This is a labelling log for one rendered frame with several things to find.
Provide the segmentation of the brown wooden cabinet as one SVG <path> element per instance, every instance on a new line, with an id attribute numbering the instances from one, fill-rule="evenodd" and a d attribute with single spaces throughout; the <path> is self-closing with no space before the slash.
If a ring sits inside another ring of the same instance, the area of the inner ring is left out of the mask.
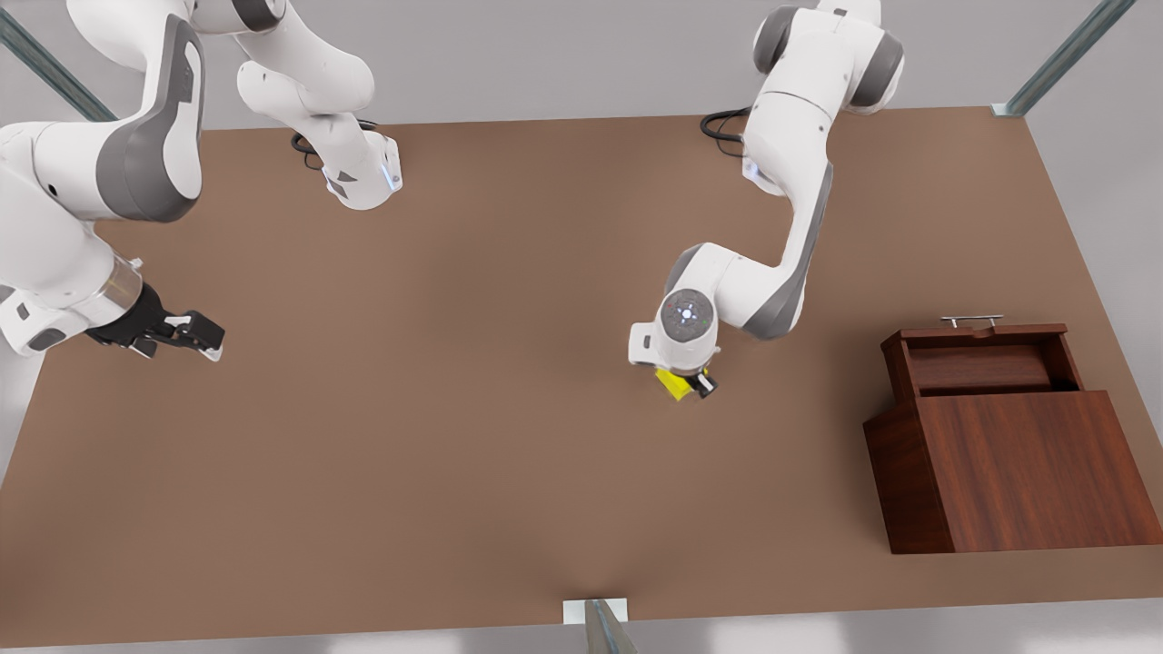
<path id="1" fill-rule="evenodd" d="M 919 397 L 863 428 L 896 554 L 1163 545 L 1105 391 Z"/>

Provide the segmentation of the silver frame post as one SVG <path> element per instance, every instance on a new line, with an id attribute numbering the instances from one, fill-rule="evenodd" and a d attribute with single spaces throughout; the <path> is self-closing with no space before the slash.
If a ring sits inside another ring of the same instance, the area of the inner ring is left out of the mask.
<path id="1" fill-rule="evenodd" d="M 563 602 L 563 624 L 584 625 L 587 654 L 638 654 L 627 633 L 626 599 L 568 599 Z"/>
<path id="2" fill-rule="evenodd" d="M 10 51 L 14 57 L 33 71 L 33 74 L 53 90 L 57 95 L 70 104 L 85 120 L 91 123 L 112 123 L 119 118 L 105 106 L 87 87 L 83 86 L 74 74 L 55 58 L 53 54 L 24 29 L 7 9 L 0 6 L 0 45 Z"/>
<path id="3" fill-rule="evenodd" d="M 1023 118 L 1076 63 L 1089 54 L 1113 24 L 1139 0 L 1100 0 L 1042 66 L 1005 104 L 990 104 L 996 118 Z"/>

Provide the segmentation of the brown wooden drawer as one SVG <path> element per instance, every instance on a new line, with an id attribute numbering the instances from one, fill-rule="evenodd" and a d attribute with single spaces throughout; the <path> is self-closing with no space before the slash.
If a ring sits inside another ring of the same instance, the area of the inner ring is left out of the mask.
<path id="1" fill-rule="evenodd" d="M 882 342 L 897 401 L 1083 391 L 1064 324 L 898 330 Z"/>

